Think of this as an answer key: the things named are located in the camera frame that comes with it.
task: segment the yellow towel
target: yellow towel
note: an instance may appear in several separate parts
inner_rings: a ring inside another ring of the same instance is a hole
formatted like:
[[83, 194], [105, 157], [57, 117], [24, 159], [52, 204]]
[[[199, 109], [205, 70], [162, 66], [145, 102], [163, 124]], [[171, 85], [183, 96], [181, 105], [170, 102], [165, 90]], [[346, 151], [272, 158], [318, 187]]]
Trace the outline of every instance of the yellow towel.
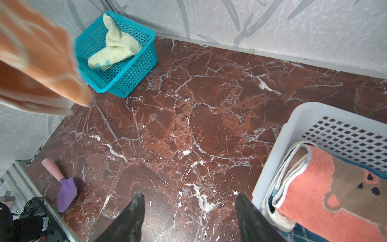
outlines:
[[106, 47], [87, 60], [88, 66], [92, 69], [107, 70], [113, 64], [136, 55], [142, 48], [133, 36], [122, 32], [110, 16], [104, 14], [103, 23], [109, 30], [106, 34]]

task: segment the teal plastic basket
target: teal plastic basket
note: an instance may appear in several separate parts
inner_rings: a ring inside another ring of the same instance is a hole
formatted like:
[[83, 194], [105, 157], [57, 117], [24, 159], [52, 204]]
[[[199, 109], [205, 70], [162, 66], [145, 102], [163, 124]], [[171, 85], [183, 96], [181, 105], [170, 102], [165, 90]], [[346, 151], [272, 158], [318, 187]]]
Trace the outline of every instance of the teal plastic basket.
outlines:
[[113, 18], [122, 32], [135, 37], [142, 49], [137, 55], [114, 64], [107, 71], [91, 69], [87, 60], [106, 46], [108, 29], [103, 24], [101, 15], [75, 41], [80, 74], [96, 92], [109, 92], [126, 98], [157, 63], [154, 49], [156, 33], [115, 12], [107, 11], [106, 14]]

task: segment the gray patterned wall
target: gray patterned wall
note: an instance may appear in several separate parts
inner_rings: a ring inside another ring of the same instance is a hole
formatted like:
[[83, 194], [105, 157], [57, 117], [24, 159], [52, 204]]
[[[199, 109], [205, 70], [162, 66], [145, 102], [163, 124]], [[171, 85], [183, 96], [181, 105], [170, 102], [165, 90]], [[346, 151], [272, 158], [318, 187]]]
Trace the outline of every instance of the gray patterned wall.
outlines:
[[112, 0], [158, 33], [387, 74], [386, 0]]
[[[26, 0], [73, 39], [106, 9], [99, 0]], [[0, 177], [14, 160], [31, 159], [63, 117], [24, 113], [0, 105]]]

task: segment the purple trowel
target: purple trowel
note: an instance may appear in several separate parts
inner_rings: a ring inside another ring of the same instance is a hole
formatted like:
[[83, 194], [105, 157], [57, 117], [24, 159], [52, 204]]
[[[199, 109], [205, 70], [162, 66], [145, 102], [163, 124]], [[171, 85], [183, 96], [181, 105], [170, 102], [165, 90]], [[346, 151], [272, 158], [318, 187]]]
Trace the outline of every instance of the purple trowel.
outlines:
[[77, 187], [75, 186], [72, 177], [65, 179], [57, 165], [55, 165], [51, 159], [44, 159], [42, 165], [62, 184], [57, 195], [58, 211], [62, 213], [70, 206], [70, 203], [77, 196]]

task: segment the black cable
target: black cable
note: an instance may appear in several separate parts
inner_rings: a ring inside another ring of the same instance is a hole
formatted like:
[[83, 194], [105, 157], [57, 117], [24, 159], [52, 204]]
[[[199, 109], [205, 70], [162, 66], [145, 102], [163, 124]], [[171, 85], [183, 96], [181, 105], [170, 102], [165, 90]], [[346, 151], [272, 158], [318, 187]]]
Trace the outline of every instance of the black cable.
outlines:
[[[39, 203], [39, 206], [38, 206], [37, 208], [31, 210], [31, 211], [27, 211], [27, 205], [28, 205], [29, 203], [31, 203], [33, 200], [36, 200], [36, 199], [41, 199], [41, 200], [42, 200], [41, 203]], [[36, 210], [38, 210], [39, 207], [40, 207], [44, 202], [45, 202], [44, 197], [33, 197], [33, 198], [31, 198], [31, 199], [25, 204], [24, 209], [23, 209], [23, 212], [22, 212], [21, 214], [12, 213], [12, 215], [14, 215], [14, 216], [21, 216], [21, 215], [26, 215], [26, 214], [28, 214], [28, 213], [33, 213], [33, 212], [35, 212]]]

